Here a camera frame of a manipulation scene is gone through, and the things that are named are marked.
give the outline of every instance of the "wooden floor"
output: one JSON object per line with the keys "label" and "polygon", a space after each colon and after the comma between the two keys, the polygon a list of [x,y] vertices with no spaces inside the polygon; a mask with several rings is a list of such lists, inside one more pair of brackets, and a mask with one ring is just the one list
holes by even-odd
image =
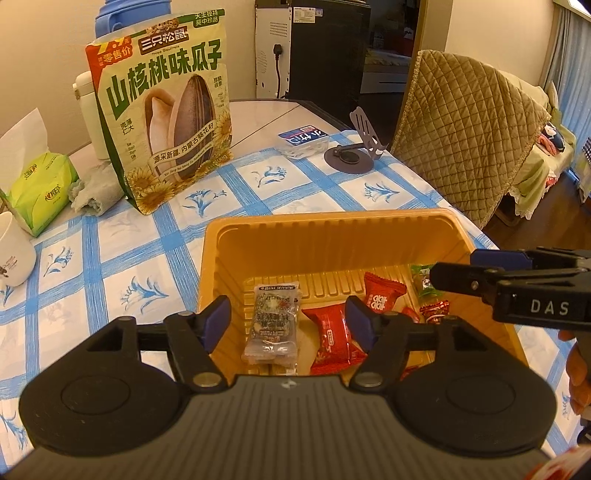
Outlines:
{"label": "wooden floor", "polygon": [[509,227],[494,216],[483,231],[501,249],[591,249],[591,209],[581,205],[574,181],[564,173],[531,220]]}

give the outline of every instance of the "tablecloth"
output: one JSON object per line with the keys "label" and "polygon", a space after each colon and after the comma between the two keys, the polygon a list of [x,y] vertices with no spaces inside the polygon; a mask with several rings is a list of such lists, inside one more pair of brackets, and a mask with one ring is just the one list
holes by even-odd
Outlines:
{"label": "tablecloth", "polygon": [[[331,146],[360,141],[331,136]],[[195,310],[207,224],[221,216],[343,210],[424,209],[456,212],[478,248],[496,248],[429,184],[385,153],[364,175],[338,172],[321,154],[290,161],[262,150],[218,169],[153,215],[121,201],[100,218],[79,216],[34,241],[37,263],[28,281],[0,291],[0,473],[31,444],[18,415],[27,383],[117,316],[152,323]],[[556,392],[558,413],[545,448],[561,453],[576,438],[564,371],[569,343],[552,330],[519,328],[533,370]],[[165,354],[142,359],[169,372]]]}

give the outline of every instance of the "quilted chair cover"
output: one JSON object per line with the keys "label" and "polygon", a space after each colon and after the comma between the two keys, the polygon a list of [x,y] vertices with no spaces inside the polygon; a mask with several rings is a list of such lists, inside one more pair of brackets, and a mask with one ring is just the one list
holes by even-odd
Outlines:
{"label": "quilted chair cover", "polygon": [[497,69],[423,50],[392,153],[482,228],[549,120]]}

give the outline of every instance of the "screw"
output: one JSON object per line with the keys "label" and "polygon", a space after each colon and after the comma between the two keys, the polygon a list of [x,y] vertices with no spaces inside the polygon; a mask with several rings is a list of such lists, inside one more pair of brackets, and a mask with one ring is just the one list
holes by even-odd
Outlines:
{"label": "screw", "polygon": [[222,377],[213,372],[202,372],[193,377],[193,383],[203,388],[217,387],[221,381]]}
{"label": "screw", "polygon": [[376,372],[363,372],[355,376],[355,383],[365,388],[379,387],[383,381],[382,376]]}

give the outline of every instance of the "pillow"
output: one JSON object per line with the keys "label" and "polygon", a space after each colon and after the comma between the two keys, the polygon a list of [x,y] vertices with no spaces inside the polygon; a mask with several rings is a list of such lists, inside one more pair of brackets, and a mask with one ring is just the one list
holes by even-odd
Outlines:
{"label": "pillow", "polygon": [[548,85],[548,99],[552,109],[556,108],[557,110],[560,110],[560,105],[558,104],[558,90],[556,90],[556,85],[554,82],[550,82]]}
{"label": "pillow", "polygon": [[554,144],[556,150],[558,150],[559,152],[564,151],[564,138],[562,137],[562,135],[560,135],[558,129],[551,122],[548,122],[544,125],[541,134]]}

